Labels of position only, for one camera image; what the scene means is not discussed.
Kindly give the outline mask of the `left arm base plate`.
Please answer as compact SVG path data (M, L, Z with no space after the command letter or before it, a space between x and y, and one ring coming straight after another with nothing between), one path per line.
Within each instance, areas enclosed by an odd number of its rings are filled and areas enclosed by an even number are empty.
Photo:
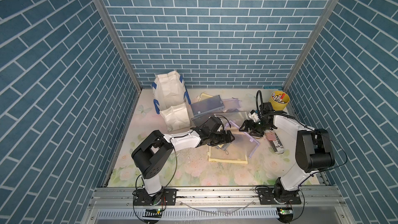
M174 206L176 203L177 189L166 188L155 194L149 194L145 189L139 188L133 193L133 203L135 206Z

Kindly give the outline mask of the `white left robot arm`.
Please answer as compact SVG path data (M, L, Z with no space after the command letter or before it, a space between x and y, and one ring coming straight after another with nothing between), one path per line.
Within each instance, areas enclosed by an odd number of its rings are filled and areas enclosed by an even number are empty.
M178 134L152 131L132 152L134 164L141 172L146 193L153 197L163 191L159 173L172 152L201 146L218 146L235 140L220 117L211 116L202 125Z

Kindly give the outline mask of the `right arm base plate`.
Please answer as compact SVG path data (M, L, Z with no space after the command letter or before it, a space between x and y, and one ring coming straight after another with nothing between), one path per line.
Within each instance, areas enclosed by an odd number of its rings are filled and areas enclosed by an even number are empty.
M261 205L300 205L302 204L299 191L286 191L283 188L260 186L255 188Z

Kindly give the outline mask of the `yellow trim mesh pouch top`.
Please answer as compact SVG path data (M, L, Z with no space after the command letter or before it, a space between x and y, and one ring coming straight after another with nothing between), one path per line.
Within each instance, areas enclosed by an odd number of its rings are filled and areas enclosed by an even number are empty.
M245 120L248 120L248 114L246 112L226 112L214 114L219 117L224 124L227 124L226 119L232 123L234 122L240 128Z

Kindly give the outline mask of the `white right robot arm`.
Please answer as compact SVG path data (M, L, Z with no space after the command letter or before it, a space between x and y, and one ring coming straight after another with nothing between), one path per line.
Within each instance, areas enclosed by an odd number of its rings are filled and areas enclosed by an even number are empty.
M321 171L334 166L335 158L329 134L300 123L285 111L276 111L271 103L262 103L252 110L239 128L254 138L266 138L272 151L281 155L292 147L295 162L288 172L276 179L271 200L265 204L299 204L303 183Z

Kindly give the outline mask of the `purple trim mesh pouch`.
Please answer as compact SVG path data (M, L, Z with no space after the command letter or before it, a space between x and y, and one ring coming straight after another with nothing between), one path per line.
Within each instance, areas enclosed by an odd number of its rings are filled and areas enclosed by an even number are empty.
M226 122L225 127L231 131L235 140L231 143L224 144L221 148L226 155L233 159L250 159L260 146L259 141L250 136L247 132L240 132L239 126L234 121Z

